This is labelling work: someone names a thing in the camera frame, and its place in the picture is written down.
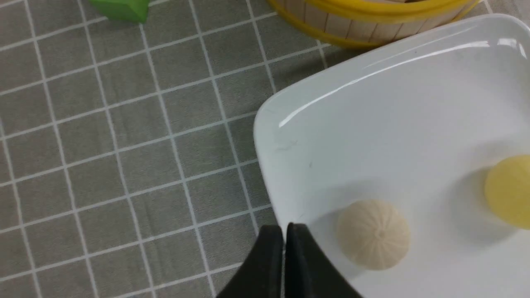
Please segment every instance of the white plate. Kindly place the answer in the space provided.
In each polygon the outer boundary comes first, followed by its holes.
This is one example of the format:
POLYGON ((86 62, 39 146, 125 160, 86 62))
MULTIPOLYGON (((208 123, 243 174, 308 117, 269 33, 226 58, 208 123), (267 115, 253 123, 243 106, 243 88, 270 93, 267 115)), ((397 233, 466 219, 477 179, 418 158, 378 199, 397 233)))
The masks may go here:
POLYGON ((278 223, 306 223, 366 298, 530 297, 530 231, 484 204, 486 169, 530 153, 530 30, 505 15, 447 25, 309 77, 259 110, 254 140, 278 223), (340 252, 337 212, 380 198, 409 221, 396 267, 340 252))

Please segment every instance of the yellow rim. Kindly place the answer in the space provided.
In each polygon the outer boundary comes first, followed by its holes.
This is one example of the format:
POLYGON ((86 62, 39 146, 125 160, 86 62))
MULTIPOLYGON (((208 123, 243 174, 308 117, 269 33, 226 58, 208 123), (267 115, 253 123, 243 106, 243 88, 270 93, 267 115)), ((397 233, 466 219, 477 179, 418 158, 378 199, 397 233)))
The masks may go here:
MULTIPOLYGON (((298 28, 299 30, 305 32, 309 36, 312 36, 321 41, 324 41, 324 42, 327 42, 327 43, 330 43, 332 45, 336 45, 342 48, 357 48, 357 49, 375 48, 375 47, 380 47, 385 44, 385 43, 356 41, 356 40, 340 38, 340 37, 337 37, 331 34, 327 34, 295 18, 292 14, 288 13, 283 7, 281 7, 275 0, 268 0, 268 1, 270 5, 272 5, 272 7, 278 12, 278 14, 281 17, 283 17, 287 22, 289 22, 290 24, 292 24, 294 27, 298 28)), ((475 3, 473 3, 473 5, 471 5, 465 11, 460 12, 454 19, 451 20, 451 22, 458 21, 460 18, 465 16, 470 10, 472 10, 479 3, 479 1, 480 0, 476 0, 475 3)))
POLYGON ((320 9, 348 19, 374 23, 406 23, 428 19, 458 9, 469 0, 426 0, 406 4, 364 0, 306 0, 320 9))

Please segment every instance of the green block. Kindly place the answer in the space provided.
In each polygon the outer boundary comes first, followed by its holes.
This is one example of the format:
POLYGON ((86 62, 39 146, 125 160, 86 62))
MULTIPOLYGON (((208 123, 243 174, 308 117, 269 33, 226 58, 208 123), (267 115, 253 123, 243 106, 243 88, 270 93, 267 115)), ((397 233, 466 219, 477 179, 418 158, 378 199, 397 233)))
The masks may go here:
POLYGON ((149 0, 90 0, 101 14, 111 20, 145 23, 149 0))

